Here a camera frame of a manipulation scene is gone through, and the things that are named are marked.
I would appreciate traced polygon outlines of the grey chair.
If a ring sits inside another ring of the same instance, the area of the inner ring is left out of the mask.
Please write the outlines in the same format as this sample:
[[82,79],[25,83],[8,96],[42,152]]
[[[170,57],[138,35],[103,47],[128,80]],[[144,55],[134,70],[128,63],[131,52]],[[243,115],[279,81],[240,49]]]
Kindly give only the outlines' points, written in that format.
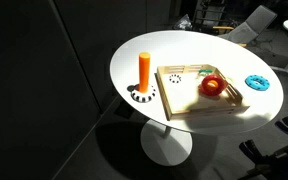
[[255,40],[277,17],[277,14],[264,5],[258,6],[248,18],[220,38],[236,44],[249,44]]

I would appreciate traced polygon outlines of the black clamps bottom right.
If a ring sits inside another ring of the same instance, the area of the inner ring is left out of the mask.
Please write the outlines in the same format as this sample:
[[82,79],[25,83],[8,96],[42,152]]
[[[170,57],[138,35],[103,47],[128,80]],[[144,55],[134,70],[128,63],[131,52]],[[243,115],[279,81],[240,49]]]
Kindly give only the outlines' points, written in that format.
[[[275,126],[288,135],[288,116],[276,121]],[[262,155],[253,140],[240,143],[239,149],[254,163],[254,168],[238,180],[250,180],[259,175],[266,180],[288,180],[288,145],[271,155]]]

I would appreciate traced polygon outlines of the orange cylinder peg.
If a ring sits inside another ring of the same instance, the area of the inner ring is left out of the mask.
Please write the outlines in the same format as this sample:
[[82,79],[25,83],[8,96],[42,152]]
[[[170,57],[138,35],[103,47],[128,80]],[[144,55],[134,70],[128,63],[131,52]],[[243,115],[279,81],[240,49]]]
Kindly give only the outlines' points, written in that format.
[[148,91],[150,71],[150,54],[148,52],[141,52],[139,54],[139,91],[146,93]]

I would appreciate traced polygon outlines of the light wooden tray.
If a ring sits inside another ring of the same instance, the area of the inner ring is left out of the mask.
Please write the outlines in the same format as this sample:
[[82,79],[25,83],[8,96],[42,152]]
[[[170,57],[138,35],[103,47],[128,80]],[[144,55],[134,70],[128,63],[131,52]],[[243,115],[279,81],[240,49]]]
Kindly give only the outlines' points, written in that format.
[[158,66],[156,79],[168,120],[240,114],[249,103],[212,65]]

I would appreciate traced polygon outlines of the white table pedestal base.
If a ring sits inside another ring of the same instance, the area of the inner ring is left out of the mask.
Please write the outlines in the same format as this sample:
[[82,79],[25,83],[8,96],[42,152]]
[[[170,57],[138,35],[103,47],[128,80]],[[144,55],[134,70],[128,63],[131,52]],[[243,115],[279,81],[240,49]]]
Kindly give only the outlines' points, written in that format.
[[183,163],[192,151],[192,136],[154,120],[148,120],[141,130],[141,146],[155,163],[176,166]]

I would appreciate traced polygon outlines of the black and white peg base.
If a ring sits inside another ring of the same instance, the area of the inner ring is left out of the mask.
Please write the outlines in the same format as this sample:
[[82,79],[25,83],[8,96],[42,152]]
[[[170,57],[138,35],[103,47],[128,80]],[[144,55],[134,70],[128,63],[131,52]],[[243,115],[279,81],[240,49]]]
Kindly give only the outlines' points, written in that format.
[[152,85],[148,86],[148,90],[145,93],[139,91],[139,86],[136,85],[131,91],[131,97],[133,100],[139,103],[147,103],[156,96],[156,88]]

